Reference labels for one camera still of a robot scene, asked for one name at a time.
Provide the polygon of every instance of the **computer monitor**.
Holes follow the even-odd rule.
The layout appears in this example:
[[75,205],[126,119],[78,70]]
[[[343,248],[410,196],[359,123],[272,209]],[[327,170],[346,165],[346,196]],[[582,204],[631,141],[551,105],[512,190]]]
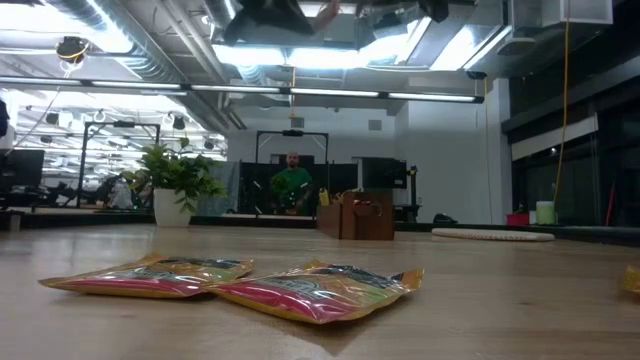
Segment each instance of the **computer monitor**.
[[0,150],[0,187],[38,187],[42,181],[44,150]]
[[391,158],[362,158],[365,189],[406,189],[407,162]]

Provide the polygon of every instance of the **brown box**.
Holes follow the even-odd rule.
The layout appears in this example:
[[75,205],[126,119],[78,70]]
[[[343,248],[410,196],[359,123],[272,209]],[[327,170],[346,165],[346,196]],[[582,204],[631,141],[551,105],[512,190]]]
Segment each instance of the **brown box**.
[[336,239],[393,240],[390,192],[345,193],[342,204],[319,206],[317,228]]

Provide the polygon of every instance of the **green cup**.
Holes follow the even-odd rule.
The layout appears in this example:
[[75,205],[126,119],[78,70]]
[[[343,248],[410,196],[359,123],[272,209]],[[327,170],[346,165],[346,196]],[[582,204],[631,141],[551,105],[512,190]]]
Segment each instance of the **green cup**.
[[556,223],[556,207],[553,201],[538,201],[536,203],[536,219],[539,225]]

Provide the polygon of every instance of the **green shirt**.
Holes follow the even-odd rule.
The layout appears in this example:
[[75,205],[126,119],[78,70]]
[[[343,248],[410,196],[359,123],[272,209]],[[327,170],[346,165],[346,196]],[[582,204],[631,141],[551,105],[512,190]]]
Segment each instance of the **green shirt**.
[[305,187],[304,189],[301,189],[300,187],[305,183],[311,185],[312,180],[311,175],[309,175],[307,170],[303,168],[287,168],[276,174],[274,177],[283,177],[287,179],[287,191],[279,194],[279,197],[283,202],[285,199],[289,198],[292,195],[296,198],[296,201],[299,200],[301,196],[307,192],[308,189],[307,187]]

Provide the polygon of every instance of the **white flower pot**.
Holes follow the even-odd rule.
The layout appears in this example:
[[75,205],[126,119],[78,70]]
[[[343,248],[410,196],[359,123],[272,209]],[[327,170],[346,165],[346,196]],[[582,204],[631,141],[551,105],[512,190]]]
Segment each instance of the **white flower pot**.
[[153,190],[153,211],[156,216],[156,224],[159,227],[187,227],[191,221],[191,212],[180,212],[183,203],[176,204],[182,199],[184,193],[175,194],[171,189]]

